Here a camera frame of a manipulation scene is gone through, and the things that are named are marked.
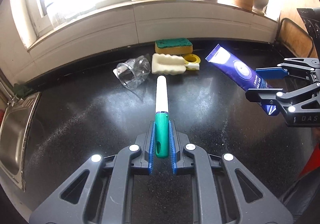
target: transparent plastic container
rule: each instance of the transparent plastic container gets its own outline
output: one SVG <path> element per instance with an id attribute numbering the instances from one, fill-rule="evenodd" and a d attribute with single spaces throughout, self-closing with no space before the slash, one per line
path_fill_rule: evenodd
<path id="1" fill-rule="evenodd" d="M 151 66 L 145 56 L 139 56 L 119 63 L 116 71 L 121 84 L 129 90 L 134 90 L 146 80 Z"/>

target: stainless steel sink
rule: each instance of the stainless steel sink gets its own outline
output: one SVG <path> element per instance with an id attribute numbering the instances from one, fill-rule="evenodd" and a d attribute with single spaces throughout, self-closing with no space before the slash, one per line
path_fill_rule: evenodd
<path id="1" fill-rule="evenodd" d="M 0 128 L 0 167 L 23 190 L 24 151 L 39 96 L 38 92 L 9 104 Z"/>

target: yellow tape roll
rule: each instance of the yellow tape roll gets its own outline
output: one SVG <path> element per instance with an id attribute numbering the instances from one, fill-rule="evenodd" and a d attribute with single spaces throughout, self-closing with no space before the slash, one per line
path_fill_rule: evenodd
<path id="1" fill-rule="evenodd" d="M 188 64 L 188 63 L 199 63 L 201 62 L 201 59 L 195 55 L 195 54 L 186 54 L 186 55 L 183 55 L 183 58 L 185 59 L 185 64 Z"/>

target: black countertop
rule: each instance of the black countertop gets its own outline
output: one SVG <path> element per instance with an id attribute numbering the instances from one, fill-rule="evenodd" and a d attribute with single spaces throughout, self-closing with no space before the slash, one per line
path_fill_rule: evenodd
<path id="1" fill-rule="evenodd" d="M 219 43 L 253 69 L 283 59 L 268 44 Z M 170 117 L 191 142 L 210 154 L 234 154 L 279 196 L 313 150 L 311 131 L 288 128 L 282 115 L 267 116 L 247 101 L 240 87 L 204 59 L 216 44 L 207 41 L 194 52 L 202 61 L 200 71 L 166 76 Z M 150 74 L 132 93 L 112 70 L 119 60 L 153 52 L 153 45 L 145 45 L 105 53 L 95 58 L 104 65 L 78 67 L 37 87 L 42 94 L 26 148 L 26 191 L 19 195 L 31 210 L 92 154 L 116 154 L 147 131 L 155 116 L 157 75 Z M 132 223 L 162 222 L 192 223 L 192 195 L 190 178 L 174 176 L 169 160 L 156 158 L 153 175 L 135 177 Z"/>

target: toothpaste tube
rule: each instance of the toothpaste tube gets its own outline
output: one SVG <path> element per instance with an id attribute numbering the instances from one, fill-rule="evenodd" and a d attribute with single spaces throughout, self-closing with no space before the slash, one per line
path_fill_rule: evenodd
<path id="1" fill-rule="evenodd" d="M 250 88 L 268 88 L 267 82 L 262 77 L 219 44 L 205 59 L 236 82 L 244 91 Z M 260 103 L 259 105 L 270 116 L 279 114 L 274 105 L 261 105 Z"/>

